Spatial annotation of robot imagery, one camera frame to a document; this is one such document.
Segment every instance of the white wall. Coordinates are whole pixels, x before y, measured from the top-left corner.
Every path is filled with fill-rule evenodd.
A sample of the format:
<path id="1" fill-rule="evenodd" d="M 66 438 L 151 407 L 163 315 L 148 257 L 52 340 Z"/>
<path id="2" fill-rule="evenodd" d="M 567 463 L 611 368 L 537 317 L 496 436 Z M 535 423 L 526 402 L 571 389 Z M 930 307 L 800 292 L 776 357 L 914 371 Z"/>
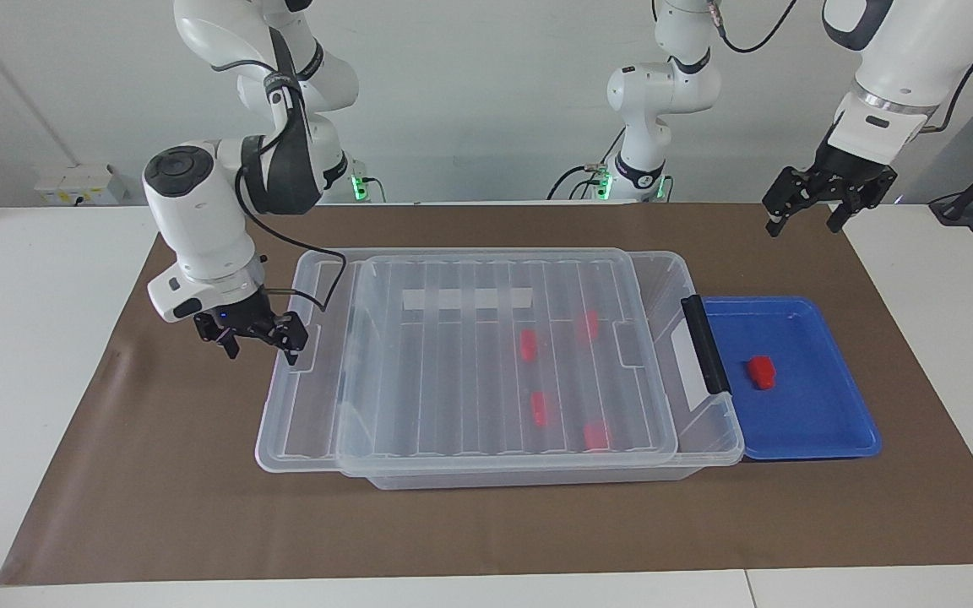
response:
<path id="1" fill-rule="evenodd" d="M 735 41 L 762 37 L 785 3 L 727 3 Z M 672 119 L 676 200 L 758 200 L 782 166 L 812 160 L 857 65 L 827 39 L 819 10 L 816 0 L 799 3 L 756 55 L 715 43 L 721 103 Z M 645 0 L 317 0 L 310 8 L 316 35 L 362 81 L 359 103 L 333 116 L 345 147 L 404 200 L 540 198 L 564 169 L 598 160 L 621 127 L 606 104 L 607 77 L 664 58 L 650 13 Z M 240 107 L 233 77 L 211 73 L 179 41 L 170 0 L 0 0 L 0 62 L 71 153 L 111 163 L 135 192 L 159 150 L 267 131 Z M 972 114 L 973 85 L 957 126 Z M 900 185 L 954 132 L 904 154 Z M 0 150 L 22 135 L 0 120 Z M 16 154 L 0 155 L 22 168 Z"/>

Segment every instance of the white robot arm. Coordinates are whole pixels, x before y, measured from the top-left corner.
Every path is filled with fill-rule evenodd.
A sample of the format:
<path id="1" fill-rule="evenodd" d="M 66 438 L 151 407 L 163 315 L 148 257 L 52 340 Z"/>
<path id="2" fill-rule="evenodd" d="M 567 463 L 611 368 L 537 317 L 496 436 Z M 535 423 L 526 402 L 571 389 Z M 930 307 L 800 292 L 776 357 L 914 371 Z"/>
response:
<path id="1" fill-rule="evenodd" d="M 246 214 L 302 214 L 325 185 L 348 171 L 343 153 L 318 159 L 308 100 L 319 109 L 350 105 L 358 93 L 351 67 L 325 57 L 302 20 L 310 0 L 175 0 L 186 45 L 217 72 L 233 72 L 248 106 L 265 107 L 275 133 L 190 142 L 146 166 L 146 198 L 177 264 L 152 280 L 149 297 L 169 323 L 192 318 L 202 339 L 231 358 L 236 336 L 261 339 L 294 362 L 307 341 L 294 312 L 275 316 L 266 296 L 264 257 L 246 232 Z M 337 142 L 335 128 L 325 136 Z"/>
<path id="2" fill-rule="evenodd" d="M 622 149 L 610 158 L 609 198 L 650 200 L 663 180 L 671 127 L 663 116 L 706 111 L 719 99 L 722 77 L 711 64 L 715 27 L 706 0 L 657 0 L 655 39 L 663 64 L 618 69 L 607 100 L 625 121 Z"/>
<path id="3" fill-rule="evenodd" d="M 862 66 L 813 166 L 788 166 L 764 196 L 772 236 L 819 201 L 842 201 L 832 231 L 877 207 L 896 180 L 896 155 L 919 133 L 942 130 L 924 126 L 973 70 L 973 1 L 825 0 L 824 26 Z"/>

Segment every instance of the black handle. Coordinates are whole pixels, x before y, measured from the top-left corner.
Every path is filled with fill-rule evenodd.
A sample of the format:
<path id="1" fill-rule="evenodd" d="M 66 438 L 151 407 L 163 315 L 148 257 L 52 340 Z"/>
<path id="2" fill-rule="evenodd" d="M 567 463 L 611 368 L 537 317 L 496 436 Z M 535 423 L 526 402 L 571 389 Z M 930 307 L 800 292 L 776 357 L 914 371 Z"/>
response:
<path id="1" fill-rule="evenodd" d="M 686 324 L 690 328 L 693 338 L 693 349 L 696 359 L 700 362 L 700 373 L 704 374 L 704 384 L 708 393 L 730 393 L 731 382 L 726 378 L 723 359 L 719 356 L 719 349 L 715 346 L 715 336 L 711 333 L 711 323 L 708 323 L 708 313 L 704 309 L 704 300 L 700 296 L 690 296 L 682 300 L 682 311 L 686 313 Z"/>

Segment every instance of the clear plastic storage box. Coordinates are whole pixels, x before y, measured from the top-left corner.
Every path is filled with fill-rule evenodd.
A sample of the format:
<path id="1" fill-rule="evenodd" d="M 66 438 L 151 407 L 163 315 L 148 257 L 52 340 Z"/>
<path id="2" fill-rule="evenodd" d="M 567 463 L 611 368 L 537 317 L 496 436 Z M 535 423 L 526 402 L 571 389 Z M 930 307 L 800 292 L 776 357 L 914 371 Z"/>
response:
<path id="1" fill-rule="evenodd" d="M 274 473 L 383 489 L 680 480 L 734 464 L 729 394 L 709 395 L 671 253 L 348 250 L 312 341 L 279 358 L 258 434 Z M 295 288 L 339 263 L 309 253 Z"/>

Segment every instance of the green indicator light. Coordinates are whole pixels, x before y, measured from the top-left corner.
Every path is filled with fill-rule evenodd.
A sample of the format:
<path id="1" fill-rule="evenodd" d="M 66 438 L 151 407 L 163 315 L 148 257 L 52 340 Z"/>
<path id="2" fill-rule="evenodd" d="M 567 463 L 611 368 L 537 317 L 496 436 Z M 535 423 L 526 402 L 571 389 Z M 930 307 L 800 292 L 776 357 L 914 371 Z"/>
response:
<path id="1" fill-rule="evenodd" d="M 351 187 L 355 188 L 355 200 L 367 200 L 367 188 L 366 184 L 362 183 L 362 178 L 352 176 Z"/>
<path id="2" fill-rule="evenodd" d="M 611 197 L 611 185 L 614 185 L 614 176 L 607 173 L 599 180 L 599 200 L 607 200 Z"/>

